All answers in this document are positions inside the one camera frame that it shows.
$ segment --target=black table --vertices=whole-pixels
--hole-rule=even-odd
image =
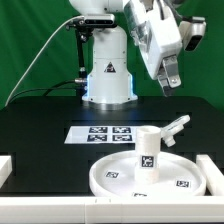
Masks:
[[[166,126],[190,115],[177,144],[162,151],[195,161],[208,154],[224,168],[224,114],[201,98],[144,97],[119,111],[86,108],[76,97],[24,97],[0,111],[0,155],[11,155],[13,172],[0,196],[87,196],[91,165],[134,144],[64,144],[74,126]]]

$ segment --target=cable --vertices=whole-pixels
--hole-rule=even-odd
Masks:
[[[73,83],[75,84],[75,81],[74,80],[68,80],[68,81],[63,81],[63,82],[60,82],[54,86],[52,86],[51,88],[49,88],[44,94],[43,96],[47,96],[51,91],[52,91],[52,88],[54,90],[54,88],[58,88],[60,86],[63,86],[63,85],[66,85],[66,84],[70,84],[70,83]]]
[[[24,91],[21,91],[17,94],[15,94],[13,97],[11,97],[11,99],[9,100],[8,104],[11,103],[13,100],[15,100],[19,95],[22,95],[22,94],[25,94],[25,93],[29,93],[29,92],[35,92],[35,91],[53,91],[53,90],[76,90],[74,87],[70,87],[70,88],[36,88],[36,89],[29,89],[29,90],[24,90]]]
[[[16,86],[13,88],[13,90],[11,91],[5,106],[7,107],[11,98],[13,97],[14,93],[16,92],[16,90],[18,89],[19,85],[21,84],[21,82],[25,79],[25,77],[27,76],[27,74],[29,73],[30,69],[33,67],[34,63],[37,61],[37,59],[40,57],[41,53],[44,51],[44,49],[47,47],[47,45],[50,43],[50,41],[52,40],[52,38],[58,33],[58,31],[65,26],[67,23],[69,23],[70,21],[72,21],[75,17],[67,20],[66,22],[64,22],[61,26],[59,26],[56,31],[49,37],[49,39],[47,40],[47,42],[44,44],[44,46],[41,48],[41,50],[39,51],[39,53],[36,55],[36,57],[34,58],[34,60],[31,62],[31,64],[29,65],[29,67],[27,68],[27,70],[25,71],[25,73],[22,75],[22,77],[20,78],[20,80],[17,82]]]

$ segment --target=metal bracket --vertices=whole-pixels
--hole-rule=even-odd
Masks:
[[[158,81],[163,89],[164,95],[170,96],[174,91],[173,89],[181,85],[176,55],[164,58],[162,65],[163,69],[160,70]]]
[[[73,21],[66,25],[67,29],[75,27],[76,29],[106,29],[115,28],[115,17],[112,14],[94,14],[86,16],[77,16]]]

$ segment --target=green backdrop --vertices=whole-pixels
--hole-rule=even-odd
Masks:
[[[182,51],[179,71],[182,87],[175,96],[199,96],[224,111],[224,1],[187,0],[179,8],[184,15],[206,17],[206,36],[195,52]],[[65,20],[78,13],[68,0],[0,0],[0,107],[48,37]],[[118,23],[127,30],[123,15]],[[92,67],[92,41],[85,45],[88,71]],[[18,91],[48,88],[77,77],[74,31],[61,30],[37,61]],[[138,48],[128,39],[128,69],[134,75],[139,96],[162,95],[144,67]],[[74,95],[74,91],[51,95]]]

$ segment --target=warning label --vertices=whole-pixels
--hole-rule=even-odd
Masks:
[[[116,73],[116,70],[115,70],[115,68],[114,68],[114,66],[111,62],[107,65],[104,72],[106,72],[106,73]]]

